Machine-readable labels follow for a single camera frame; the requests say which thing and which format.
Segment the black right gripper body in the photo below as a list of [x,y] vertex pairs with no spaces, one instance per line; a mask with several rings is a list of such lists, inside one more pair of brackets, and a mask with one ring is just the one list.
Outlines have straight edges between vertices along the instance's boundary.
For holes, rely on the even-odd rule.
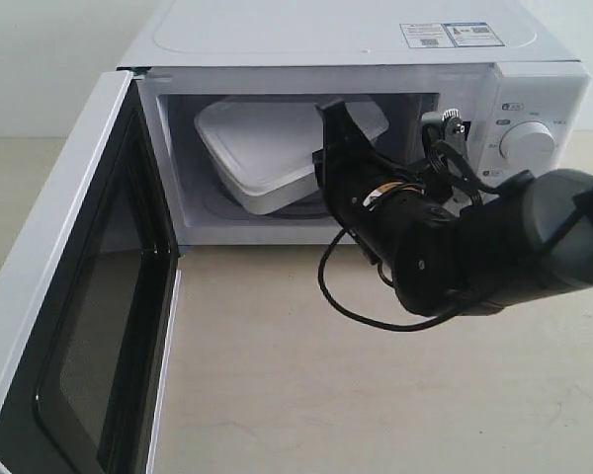
[[371,154],[313,154],[328,212],[384,264],[401,305],[436,316],[467,300],[457,275],[452,230],[458,217],[425,194],[418,180],[392,174]]

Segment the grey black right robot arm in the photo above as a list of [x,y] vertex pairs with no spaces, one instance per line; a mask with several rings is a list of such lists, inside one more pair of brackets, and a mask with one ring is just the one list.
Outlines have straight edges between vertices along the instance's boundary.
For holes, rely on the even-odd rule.
[[454,109],[422,117],[424,156],[409,165],[379,153],[345,102],[318,114],[325,206],[421,328],[593,287],[593,175],[523,171],[489,186]]

